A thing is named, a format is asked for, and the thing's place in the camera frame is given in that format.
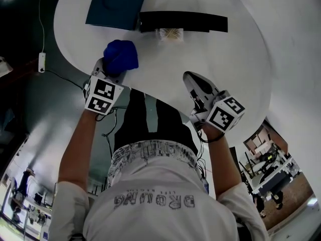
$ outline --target power strip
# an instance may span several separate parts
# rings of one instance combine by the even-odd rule
[[[46,64],[46,53],[39,53],[38,71],[40,73],[45,72],[45,64]]]

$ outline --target blue folder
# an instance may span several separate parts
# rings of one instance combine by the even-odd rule
[[[135,30],[144,0],[92,0],[86,24]]]

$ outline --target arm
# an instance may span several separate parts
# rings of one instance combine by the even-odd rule
[[[203,130],[208,139],[214,139],[221,134],[210,125],[205,125]],[[229,208],[235,218],[241,220],[242,225],[247,226],[252,240],[269,240],[253,199],[250,198],[246,185],[242,183],[225,137],[209,143],[209,149],[217,201]],[[239,231],[240,240],[248,240],[248,236],[243,236],[242,233],[244,234]]]
[[[82,236],[89,210],[87,178],[96,113],[85,110],[62,157],[54,201],[49,241],[69,241]]]
[[[84,110],[61,159],[58,182],[67,181],[87,192],[90,154],[97,113]]]
[[[221,132],[211,125],[204,125],[208,140],[218,137]],[[233,161],[225,137],[216,142],[209,143],[213,180],[216,196],[241,183],[241,175]]]

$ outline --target floor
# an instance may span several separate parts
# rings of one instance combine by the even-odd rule
[[[266,217],[263,219],[269,230],[294,213],[313,195],[312,188],[303,173],[283,188],[283,208],[276,209],[276,203],[271,199],[264,203]]]
[[[288,224],[275,233],[271,233],[272,241],[315,241],[320,234],[321,214],[318,203],[305,208],[292,218]]]

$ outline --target black strap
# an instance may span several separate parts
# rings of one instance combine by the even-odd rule
[[[69,241],[86,241],[82,234],[74,234],[71,236]]]
[[[241,221],[241,219],[236,219],[237,232],[239,233],[240,241],[252,241],[251,232],[247,226]]]

